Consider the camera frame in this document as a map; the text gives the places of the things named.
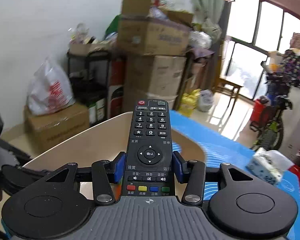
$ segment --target red button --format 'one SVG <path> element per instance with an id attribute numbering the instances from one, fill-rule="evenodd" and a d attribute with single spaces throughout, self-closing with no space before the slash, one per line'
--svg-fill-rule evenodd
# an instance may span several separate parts
<path id="1" fill-rule="evenodd" d="M 134 185 L 127 185 L 127 190 L 136 190 L 136 186 L 134 186 Z"/>

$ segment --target triangular cutout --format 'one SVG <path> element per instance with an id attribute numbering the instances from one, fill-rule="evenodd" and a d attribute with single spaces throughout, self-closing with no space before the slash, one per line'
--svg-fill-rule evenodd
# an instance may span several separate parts
<path id="1" fill-rule="evenodd" d="M 248 175 L 246 175 L 234 168 L 230 168 L 229 172 L 230 172 L 232 180 L 234 180 L 234 181 L 251 181 L 251 180 L 253 180 L 253 178 L 249 177 Z"/>
<path id="2" fill-rule="evenodd" d="M 50 179 L 47 179 L 47 182 L 65 182 L 66 178 L 68 176 L 69 169 L 64 169 L 60 172 L 58 172 L 56 175 L 51 177 Z"/>

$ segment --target directional pad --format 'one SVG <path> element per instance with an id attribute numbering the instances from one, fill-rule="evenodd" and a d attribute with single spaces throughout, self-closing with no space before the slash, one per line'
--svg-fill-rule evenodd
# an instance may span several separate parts
<path id="1" fill-rule="evenodd" d="M 138 159 L 147 165 L 158 163 L 162 159 L 162 151 L 155 145 L 144 145 L 138 150 Z"/>

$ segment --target wooden stool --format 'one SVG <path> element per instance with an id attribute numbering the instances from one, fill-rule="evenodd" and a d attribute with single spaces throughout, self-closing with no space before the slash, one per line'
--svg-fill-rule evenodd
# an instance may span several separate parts
<path id="1" fill-rule="evenodd" d="M 232 89 L 226 88 L 225 85 L 232 86 Z M 242 83 L 241 84 L 237 84 L 237 83 L 234 83 L 234 82 L 230 81 L 229 77 L 227 77 L 227 76 L 220 76 L 219 77 L 218 86 L 215 86 L 214 89 L 213 89 L 214 93 L 215 92 L 219 92 L 221 94 L 230 96 L 230 100 L 229 100 L 229 104 L 228 104 L 227 108 L 230 105 L 231 99 L 234 98 L 234 102 L 233 102 L 230 114 L 232 114 L 232 111 L 234 109 L 234 104 L 235 104 L 235 102 L 238 99 L 239 92 L 240 92 L 240 89 L 242 87 L 243 87 Z"/>

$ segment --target blue table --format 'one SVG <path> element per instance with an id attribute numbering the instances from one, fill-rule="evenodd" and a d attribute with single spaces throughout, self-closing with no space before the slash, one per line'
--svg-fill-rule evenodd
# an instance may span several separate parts
<path id="1" fill-rule="evenodd" d="M 247 147 L 229 140 L 219 133 L 205 127 L 176 111 L 170 111 L 171 126 L 195 141 L 206 153 L 206 165 L 208 167 L 219 167 L 220 163 L 226 162 L 246 170 L 246 165 L 252 158 L 253 151 Z M 178 144 L 173 143 L 173 150 L 180 151 Z M 298 216 L 291 228 L 288 239 L 300 240 L 300 187 L 298 177 L 287 171 L 283 175 L 278 188 L 290 194 L 298 203 Z M 204 188 L 204 199 L 210 199 L 218 190 L 216 183 L 207 182 Z"/>

